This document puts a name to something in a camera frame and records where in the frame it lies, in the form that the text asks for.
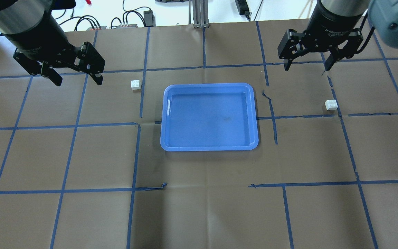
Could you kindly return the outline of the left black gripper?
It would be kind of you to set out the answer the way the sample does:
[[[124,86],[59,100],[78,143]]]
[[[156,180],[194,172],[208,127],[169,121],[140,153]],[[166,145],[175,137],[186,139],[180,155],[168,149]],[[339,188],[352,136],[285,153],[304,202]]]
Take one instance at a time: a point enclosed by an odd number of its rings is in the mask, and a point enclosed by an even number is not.
[[[1,33],[16,46],[13,58],[28,74],[61,86],[62,77],[54,68],[69,68],[90,75],[96,85],[102,85],[105,59],[88,41],[80,47],[71,44],[50,14],[30,18],[27,24],[17,19],[12,23],[15,31],[3,27]]]

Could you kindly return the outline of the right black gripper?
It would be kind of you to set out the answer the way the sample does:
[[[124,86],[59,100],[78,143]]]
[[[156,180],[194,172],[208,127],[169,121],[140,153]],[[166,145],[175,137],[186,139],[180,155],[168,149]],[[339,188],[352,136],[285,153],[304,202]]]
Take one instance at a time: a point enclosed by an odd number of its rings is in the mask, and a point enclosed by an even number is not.
[[[277,47],[278,57],[283,59],[284,70],[288,71],[293,60],[310,52],[330,51],[324,62],[325,70],[330,71],[333,65],[343,58],[352,58],[363,41],[361,28],[356,28],[364,10],[357,14],[341,14],[327,7],[315,7],[303,33],[287,29]]]

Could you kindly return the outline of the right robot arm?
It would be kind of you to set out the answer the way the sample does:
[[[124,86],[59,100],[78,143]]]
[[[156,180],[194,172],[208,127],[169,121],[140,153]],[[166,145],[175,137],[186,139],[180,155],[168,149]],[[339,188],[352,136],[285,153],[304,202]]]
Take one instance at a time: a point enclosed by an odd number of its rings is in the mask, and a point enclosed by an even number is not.
[[[377,31],[389,47],[398,49],[398,0],[318,0],[306,29],[286,30],[278,45],[284,69],[308,53],[330,52],[325,70],[361,53]]]

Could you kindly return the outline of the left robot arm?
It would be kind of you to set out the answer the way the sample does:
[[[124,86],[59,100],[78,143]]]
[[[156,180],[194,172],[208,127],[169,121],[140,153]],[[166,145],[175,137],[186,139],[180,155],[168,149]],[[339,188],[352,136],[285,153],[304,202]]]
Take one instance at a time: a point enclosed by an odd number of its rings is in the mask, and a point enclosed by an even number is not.
[[[101,85],[105,59],[88,41],[73,46],[52,17],[53,8],[53,0],[0,0],[0,33],[16,47],[14,60],[56,86],[62,84],[59,68],[84,72]]]

